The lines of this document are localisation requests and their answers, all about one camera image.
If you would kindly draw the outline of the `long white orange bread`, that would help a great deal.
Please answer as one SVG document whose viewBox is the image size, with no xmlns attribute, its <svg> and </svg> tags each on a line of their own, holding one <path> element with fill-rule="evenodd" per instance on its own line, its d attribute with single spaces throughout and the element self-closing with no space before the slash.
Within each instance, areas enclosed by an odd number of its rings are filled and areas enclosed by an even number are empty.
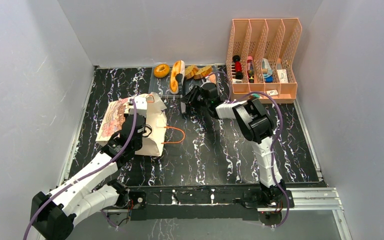
<svg viewBox="0 0 384 240">
<path fill-rule="evenodd" d="M 175 77 L 177 74 L 183 74 L 185 77 L 185 62 L 183 60 L 176 61 L 171 69 L 170 73 L 170 82 L 169 82 L 169 90 L 172 94 L 178 94 L 178 82 Z"/>
</svg>

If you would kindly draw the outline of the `round brown fake bread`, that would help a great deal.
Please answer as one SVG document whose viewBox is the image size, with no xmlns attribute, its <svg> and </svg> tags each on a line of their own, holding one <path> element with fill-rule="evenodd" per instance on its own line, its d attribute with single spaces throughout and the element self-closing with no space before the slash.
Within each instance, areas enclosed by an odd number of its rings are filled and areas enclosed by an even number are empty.
<svg viewBox="0 0 384 240">
<path fill-rule="evenodd" d="M 196 65 L 190 65 L 185 69 L 185 75 L 184 78 L 186 80 L 193 79 L 197 72 L 199 71 L 199 68 Z"/>
</svg>

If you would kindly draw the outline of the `orange fake bagel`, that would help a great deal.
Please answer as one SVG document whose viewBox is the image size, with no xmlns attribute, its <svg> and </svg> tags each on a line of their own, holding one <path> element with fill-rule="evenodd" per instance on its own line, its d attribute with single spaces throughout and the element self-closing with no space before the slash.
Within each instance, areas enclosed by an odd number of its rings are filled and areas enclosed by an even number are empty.
<svg viewBox="0 0 384 240">
<path fill-rule="evenodd" d="M 164 78 L 170 73 L 170 70 L 171 69 L 168 64 L 162 63 L 154 68 L 153 74 L 156 78 Z"/>
</svg>

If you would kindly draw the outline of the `printed white paper bag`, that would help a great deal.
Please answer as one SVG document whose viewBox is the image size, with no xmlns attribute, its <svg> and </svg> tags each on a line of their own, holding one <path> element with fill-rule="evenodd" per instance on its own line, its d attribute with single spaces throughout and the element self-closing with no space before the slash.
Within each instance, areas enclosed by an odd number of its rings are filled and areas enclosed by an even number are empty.
<svg viewBox="0 0 384 240">
<path fill-rule="evenodd" d="M 138 96 L 146 97 L 147 114 L 144 132 L 142 135 L 142 148 L 135 152 L 136 155 L 160 157 L 165 144 L 182 143 L 186 137 L 185 132 L 177 127 L 169 126 L 165 110 L 166 105 L 157 93 L 143 93 Z M 122 124 L 129 114 L 131 97 L 111 101 L 105 111 L 101 126 L 95 141 L 102 147 L 110 141 L 111 136 L 122 129 Z M 178 141 L 165 140 L 167 129 L 173 129 L 182 134 Z"/>
</svg>

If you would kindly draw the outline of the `oval brown fake bread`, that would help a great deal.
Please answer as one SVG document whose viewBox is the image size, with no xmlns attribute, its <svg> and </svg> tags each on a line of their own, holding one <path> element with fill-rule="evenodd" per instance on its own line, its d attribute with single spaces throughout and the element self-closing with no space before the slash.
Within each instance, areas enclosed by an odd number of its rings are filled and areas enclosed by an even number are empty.
<svg viewBox="0 0 384 240">
<path fill-rule="evenodd" d="M 207 79 L 208 82 L 211 82 L 211 83 L 214 83 L 214 84 L 217 83 L 217 76 L 215 74 L 209 74 L 206 77 L 206 79 Z"/>
</svg>

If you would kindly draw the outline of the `yellow fake bread slice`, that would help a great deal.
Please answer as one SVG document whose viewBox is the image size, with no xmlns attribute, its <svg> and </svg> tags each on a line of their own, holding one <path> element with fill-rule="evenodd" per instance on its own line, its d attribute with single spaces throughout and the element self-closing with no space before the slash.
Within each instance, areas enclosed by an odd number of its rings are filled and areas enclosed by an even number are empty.
<svg viewBox="0 0 384 240">
<path fill-rule="evenodd" d="M 199 68 L 198 71 L 194 74 L 194 80 L 200 80 L 207 77 L 210 73 L 212 73 L 213 67 L 212 65 L 206 65 L 202 68 Z"/>
</svg>

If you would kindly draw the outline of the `clear plastic tray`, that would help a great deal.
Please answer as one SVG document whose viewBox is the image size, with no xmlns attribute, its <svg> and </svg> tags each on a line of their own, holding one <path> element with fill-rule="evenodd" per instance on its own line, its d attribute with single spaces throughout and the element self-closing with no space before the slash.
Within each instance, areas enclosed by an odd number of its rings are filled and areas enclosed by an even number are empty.
<svg viewBox="0 0 384 240">
<path fill-rule="evenodd" d="M 201 86 L 205 79 L 184 79 L 183 83 L 179 87 L 179 92 L 177 94 L 173 94 L 170 92 L 170 77 L 171 72 L 168 73 L 167 76 L 158 78 L 154 75 L 154 69 L 151 71 L 151 78 L 149 83 L 148 91 L 157 93 L 161 98 L 181 98 L 185 96 L 194 86 Z"/>
</svg>

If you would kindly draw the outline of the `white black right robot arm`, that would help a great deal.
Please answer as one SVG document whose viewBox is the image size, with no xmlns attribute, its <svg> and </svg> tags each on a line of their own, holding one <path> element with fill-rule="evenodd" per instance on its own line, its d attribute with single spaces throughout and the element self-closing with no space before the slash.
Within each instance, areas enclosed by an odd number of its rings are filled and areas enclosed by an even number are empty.
<svg viewBox="0 0 384 240">
<path fill-rule="evenodd" d="M 247 191 L 237 202 L 245 208 L 277 207 L 286 195 L 286 185 L 279 172 L 274 145 L 281 131 L 268 115 L 254 92 L 241 100 L 228 101 L 219 93 L 216 83 L 205 81 L 195 85 L 180 98 L 180 102 L 194 108 L 203 107 L 215 119 L 236 120 L 242 135 L 250 142 L 259 169 L 260 191 Z"/>
</svg>

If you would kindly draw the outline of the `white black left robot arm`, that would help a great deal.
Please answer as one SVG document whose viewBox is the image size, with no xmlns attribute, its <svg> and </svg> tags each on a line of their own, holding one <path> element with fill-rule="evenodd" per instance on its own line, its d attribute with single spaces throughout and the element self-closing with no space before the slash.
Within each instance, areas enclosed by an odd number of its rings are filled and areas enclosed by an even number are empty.
<svg viewBox="0 0 384 240">
<path fill-rule="evenodd" d="M 166 144 L 166 106 L 133 97 L 119 102 L 114 126 L 104 123 L 99 135 L 103 145 L 97 155 L 78 173 L 48 193 L 32 199 L 28 228 L 47 240 L 65 240 L 81 221 L 107 207 L 132 209 L 145 198 L 129 187 L 104 180 L 135 156 L 159 157 Z"/>
</svg>

